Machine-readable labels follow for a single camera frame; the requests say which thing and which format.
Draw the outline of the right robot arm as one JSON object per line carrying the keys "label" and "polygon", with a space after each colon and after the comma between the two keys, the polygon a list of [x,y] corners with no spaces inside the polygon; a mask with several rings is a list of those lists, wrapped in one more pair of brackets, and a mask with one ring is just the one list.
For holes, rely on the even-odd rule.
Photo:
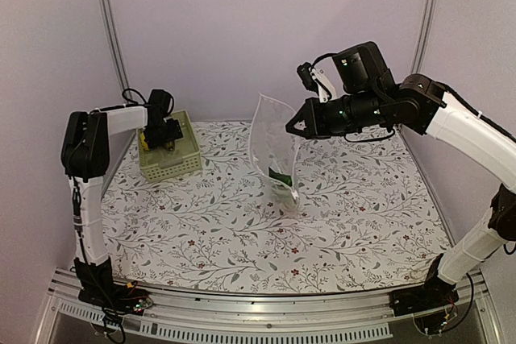
{"label": "right robot arm", "polygon": [[456,284],[499,247],[515,240],[514,136],[448,85],[419,73],[397,83],[372,41],[329,53],[327,58],[333,61],[345,94],[337,95],[315,63],[299,65],[303,86],[317,95],[306,99],[286,124],[288,133],[329,139],[357,134],[370,126],[392,131],[402,125],[454,147],[500,180],[485,215],[451,250],[433,260],[423,284],[389,295],[398,313],[455,301]]}

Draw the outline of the toy yellow corn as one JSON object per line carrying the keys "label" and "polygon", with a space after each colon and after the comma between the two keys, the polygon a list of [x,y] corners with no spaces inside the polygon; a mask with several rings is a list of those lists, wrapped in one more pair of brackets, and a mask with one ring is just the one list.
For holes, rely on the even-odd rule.
{"label": "toy yellow corn", "polygon": [[139,132],[139,145],[144,151],[151,151],[144,131]]}

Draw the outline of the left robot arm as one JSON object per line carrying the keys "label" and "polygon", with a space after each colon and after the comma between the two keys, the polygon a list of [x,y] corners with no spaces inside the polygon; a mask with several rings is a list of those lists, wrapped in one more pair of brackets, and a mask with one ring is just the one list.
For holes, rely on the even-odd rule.
{"label": "left robot arm", "polygon": [[171,147],[181,136],[171,118],[174,98],[154,89],[137,102],[95,108],[70,114],[60,159],[72,193],[73,228],[76,233],[74,267],[81,282],[80,299],[107,309],[129,310],[148,293],[132,285],[117,285],[103,237],[102,186],[110,164],[110,137],[141,130],[148,150]]}

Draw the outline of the toy small green cucumber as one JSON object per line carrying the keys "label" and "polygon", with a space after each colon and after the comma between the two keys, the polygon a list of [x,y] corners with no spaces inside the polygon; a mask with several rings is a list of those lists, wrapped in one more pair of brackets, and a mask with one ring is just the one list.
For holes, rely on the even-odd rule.
{"label": "toy small green cucumber", "polygon": [[274,185],[272,187],[272,191],[275,197],[285,206],[295,207],[298,205],[298,192],[296,190],[292,190],[289,186],[284,187],[280,185]]}

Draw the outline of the clear zip top bag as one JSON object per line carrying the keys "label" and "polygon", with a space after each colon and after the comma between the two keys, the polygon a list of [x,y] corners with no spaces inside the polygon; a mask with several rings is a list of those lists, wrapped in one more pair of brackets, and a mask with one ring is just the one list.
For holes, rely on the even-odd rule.
{"label": "clear zip top bag", "polygon": [[[296,176],[296,161],[300,149],[300,139],[288,134],[285,130],[285,124],[294,114],[294,108],[288,104],[261,94],[253,115],[248,140],[248,155],[252,169],[265,184],[266,192],[283,209],[288,211],[298,209],[301,201]],[[274,185],[287,186],[270,178],[268,176],[269,168],[292,176],[293,186],[290,188],[298,192],[299,201],[297,206],[285,206],[275,197],[272,191]]]}

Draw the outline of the toy eggplant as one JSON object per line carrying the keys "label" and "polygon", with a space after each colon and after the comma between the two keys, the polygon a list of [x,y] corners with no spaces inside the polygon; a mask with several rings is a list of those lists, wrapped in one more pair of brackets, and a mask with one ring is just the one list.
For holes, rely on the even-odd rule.
{"label": "toy eggplant", "polygon": [[174,140],[166,142],[162,145],[166,151],[174,152],[176,149],[176,142]]}

